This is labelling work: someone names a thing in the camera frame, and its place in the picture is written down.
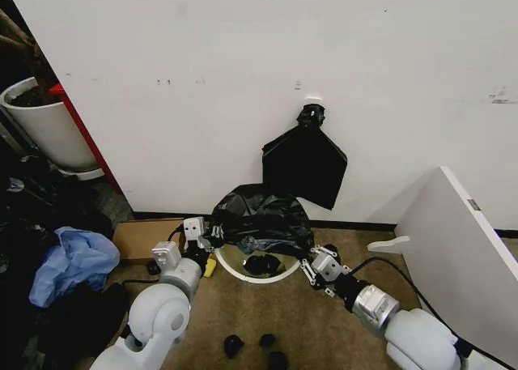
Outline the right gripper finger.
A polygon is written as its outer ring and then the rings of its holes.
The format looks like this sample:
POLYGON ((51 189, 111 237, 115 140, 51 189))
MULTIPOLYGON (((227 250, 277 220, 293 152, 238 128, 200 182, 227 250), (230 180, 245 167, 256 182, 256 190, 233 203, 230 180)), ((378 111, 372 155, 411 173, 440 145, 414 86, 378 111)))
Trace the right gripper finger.
POLYGON ((314 291, 323 291, 327 296, 334 297, 334 291, 331 285, 325 281, 322 274, 311 267, 307 259, 303 259, 300 262, 300 269, 304 272, 304 275, 314 291))
POLYGON ((331 245, 315 245, 311 248, 313 259, 311 267, 320 274, 349 274, 351 269, 341 263, 338 250, 331 245))

